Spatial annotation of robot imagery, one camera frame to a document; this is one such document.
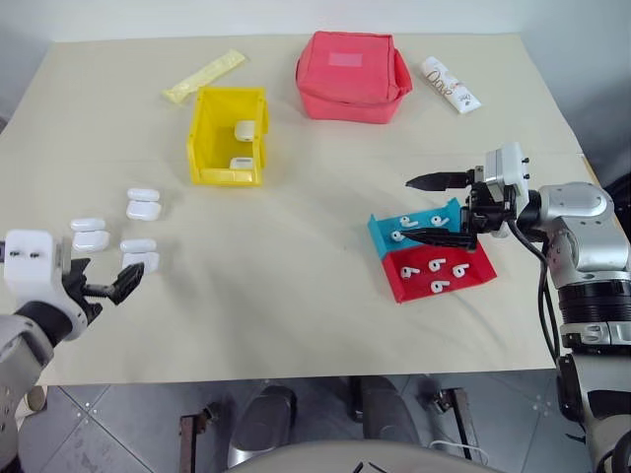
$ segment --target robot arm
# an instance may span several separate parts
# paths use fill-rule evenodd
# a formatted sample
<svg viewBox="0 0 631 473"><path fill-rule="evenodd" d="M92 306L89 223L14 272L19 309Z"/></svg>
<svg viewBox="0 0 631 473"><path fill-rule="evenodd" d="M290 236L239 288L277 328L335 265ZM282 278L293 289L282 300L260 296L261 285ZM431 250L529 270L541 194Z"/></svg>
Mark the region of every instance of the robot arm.
<svg viewBox="0 0 631 473"><path fill-rule="evenodd" d="M610 468L626 473L631 450L629 242L615 221L613 202L605 191L586 182L528 191L527 163L520 146L513 143L489 153L484 167L410 180L408 186L421 190L470 185L471 191L461 209L459 233L440 229L402 233L424 243L473 250L478 234L501 236L502 228L508 225L537 255L542 276L539 316L557 365L561 412L584 426L596 472ZM543 242L541 251L532 245L534 241ZM548 268L563 314L561 341L572 351L563 357L549 295L553 340L543 314Z"/></svg>
<svg viewBox="0 0 631 473"><path fill-rule="evenodd" d="M140 284L143 263L110 286L86 284L90 259L70 261L67 245L47 232L14 230L0 242L4 279L18 310L0 315L0 470L20 471L15 412L50 363L54 347L79 337L102 311L85 297L122 303Z"/></svg>

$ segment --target floor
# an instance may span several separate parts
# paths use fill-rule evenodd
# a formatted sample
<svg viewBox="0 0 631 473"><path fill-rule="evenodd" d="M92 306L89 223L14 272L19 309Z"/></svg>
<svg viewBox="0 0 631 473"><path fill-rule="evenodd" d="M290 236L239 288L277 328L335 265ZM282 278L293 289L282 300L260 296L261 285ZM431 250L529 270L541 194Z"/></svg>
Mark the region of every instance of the floor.
<svg viewBox="0 0 631 473"><path fill-rule="evenodd" d="M581 429L556 407L552 371L394 375L423 445L458 440L452 413L428 414L418 402L428 385L464 387L489 466L508 473L589 472L586 447L566 434ZM292 441L360 439L346 414L341 377L241 380L180 384L51 387L44 412L25 420L20 454L27 473L177 471L178 419L219 401L222 421L197 440L197 471L225 469L228 440L247 402L270 383L298 396ZM448 447L461 455L461 450Z"/></svg>

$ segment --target white earbud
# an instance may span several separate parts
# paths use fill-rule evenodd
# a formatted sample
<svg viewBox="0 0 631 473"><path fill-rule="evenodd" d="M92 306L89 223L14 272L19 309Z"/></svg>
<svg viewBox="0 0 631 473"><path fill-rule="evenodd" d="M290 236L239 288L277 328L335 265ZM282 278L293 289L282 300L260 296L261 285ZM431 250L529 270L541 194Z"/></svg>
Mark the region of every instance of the white earbud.
<svg viewBox="0 0 631 473"><path fill-rule="evenodd" d="M456 276L457 278L461 278L465 274L464 270L468 267L469 267L468 263L459 264L457 266L454 266L454 269L452 269L452 272L454 273L454 276Z"/></svg>
<svg viewBox="0 0 631 473"><path fill-rule="evenodd" d="M430 219L430 222L432 223L432 225L434 227L442 227L444 224L446 224L450 219L448 217L446 217L445 219L441 219L440 215L435 215L434 217L432 217Z"/></svg>
<svg viewBox="0 0 631 473"><path fill-rule="evenodd" d="M410 279L412 277L412 274L418 274L420 272L421 270L418 268L410 268L409 266L403 266L401 268L401 278Z"/></svg>
<svg viewBox="0 0 631 473"><path fill-rule="evenodd" d="M429 262L428 266L430 268L430 271L435 273L436 271L440 271L441 264L445 264L445 263L447 263L447 259L445 258L433 259L432 261Z"/></svg>
<svg viewBox="0 0 631 473"><path fill-rule="evenodd" d="M416 227L418 225L418 222L416 221L410 222L410 218L407 216L403 216L398 220L401 223L401 226L406 227L407 229L409 229L410 227Z"/></svg>
<svg viewBox="0 0 631 473"><path fill-rule="evenodd" d="M405 236L403 236L399 230L395 230L390 234L390 238L399 243L400 241L403 241Z"/></svg>
<svg viewBox="0 0 631 473"><path fill-rule="evenodd" d="M443 291L443 287L448 286L449 284L449 281L432 281L432 284L430 284L430 289L434 294L441 293Z"/></svg>

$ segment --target pink label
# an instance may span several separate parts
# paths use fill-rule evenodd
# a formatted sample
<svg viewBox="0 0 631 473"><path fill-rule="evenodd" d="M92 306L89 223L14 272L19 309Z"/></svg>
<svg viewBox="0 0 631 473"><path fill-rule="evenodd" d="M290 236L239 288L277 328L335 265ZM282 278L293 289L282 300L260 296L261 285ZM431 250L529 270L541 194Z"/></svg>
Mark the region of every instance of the pink label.
<svg viewBox="0 0 631 473"><path fill-rule="evenodd" d="M331 52L328 54L328 65L362 67L362 57L362 53Z"/></svg>

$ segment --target beige table surface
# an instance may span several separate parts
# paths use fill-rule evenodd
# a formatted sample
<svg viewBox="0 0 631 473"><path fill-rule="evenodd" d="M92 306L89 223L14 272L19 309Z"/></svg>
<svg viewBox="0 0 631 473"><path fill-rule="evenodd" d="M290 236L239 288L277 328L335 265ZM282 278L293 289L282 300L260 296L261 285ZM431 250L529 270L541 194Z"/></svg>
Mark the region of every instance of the beige table surface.
<svg viewBox="0 0 631 473"><path fill-rule="evenodd" d="M498 278L396 304L366 223L441 206L461 191L404 187L469 169L505 141L530 156L531 185L590 179L581 149L515 35L398 35L414 91L389 125L308 120L294 86L307 36L60 43L0 135L0 233L70 235L106 218L112 246L92 282L120 269L122 237L153 237L162 266L79 340L41 382L189 381L349 373L550 368L536 314L538 263L484 236ZM249 62L217 82L264 86L271 117L261 188L193 186L192 101L160 90L233 47ZM418 78L433 54L483 102L459 116ZM125 189L164 195L154 223L125 217ZM15 308L0 289L0 306Z"/></svg>

